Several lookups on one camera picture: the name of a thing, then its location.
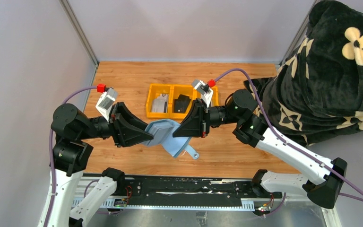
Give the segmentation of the blue leather card holder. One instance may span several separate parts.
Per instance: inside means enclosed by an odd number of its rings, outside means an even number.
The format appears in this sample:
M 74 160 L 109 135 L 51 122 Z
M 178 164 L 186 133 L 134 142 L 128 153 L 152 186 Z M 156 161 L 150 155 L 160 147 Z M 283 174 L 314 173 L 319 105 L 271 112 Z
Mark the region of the blue leather card holder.
M 199 153 L 189 144 L 191 137 L 173 137 L 179 126 L 178 122 L 171 119 L 153 121 L 145 129 L 145 132 L 153 135 L 153 139 L 141 144 L 147 147 L 161 145 L 173 158 L 186 151 L 193 159 L 198 159 Z

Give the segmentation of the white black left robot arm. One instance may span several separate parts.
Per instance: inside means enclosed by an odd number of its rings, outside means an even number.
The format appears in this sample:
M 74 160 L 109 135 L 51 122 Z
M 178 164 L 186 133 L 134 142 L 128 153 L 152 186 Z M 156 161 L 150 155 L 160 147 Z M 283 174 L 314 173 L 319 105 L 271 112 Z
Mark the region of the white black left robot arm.
M 70 103 L 60 105 L 53 114 L 50 134 L 51 181 L 40 217 L 41 227 L 85 227 L 112 194 L 132 195 L 125 174 L 105 169 L 95 187 L 78 205 L 73 199 L 84 175 L 93 147 L 87 139 L 114 140 L 115 146 L 131 147 L 152 140 L 147 124 L 133 115 L 123 102 L 110 107 L 109 118 L 88 118 Z

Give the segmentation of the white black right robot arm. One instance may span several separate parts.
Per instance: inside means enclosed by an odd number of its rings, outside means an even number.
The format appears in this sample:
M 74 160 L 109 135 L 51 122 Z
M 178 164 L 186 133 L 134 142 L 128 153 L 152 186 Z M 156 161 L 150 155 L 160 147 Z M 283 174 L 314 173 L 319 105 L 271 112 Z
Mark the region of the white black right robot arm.
M 204 138 L 210 128 L 235 123 L 233 135 L 241 143 L 261 149 L 283 160 L 298 174 L 280 174 L 265 169 L 258 170 L 251 180 L 251 191 L 256 197 L 275 192 L 306 196 L 310 201 L 326 209 L 335 206 L 341 191 L 347 162 L 341 158 L 331 160 L 319 156 L 288 138 L 265 120 L 254 114 L 258 106 L 246 89 L 236 90 L 225 105 L 208 107 L 196 99 L 173 133 L 174 137 Z

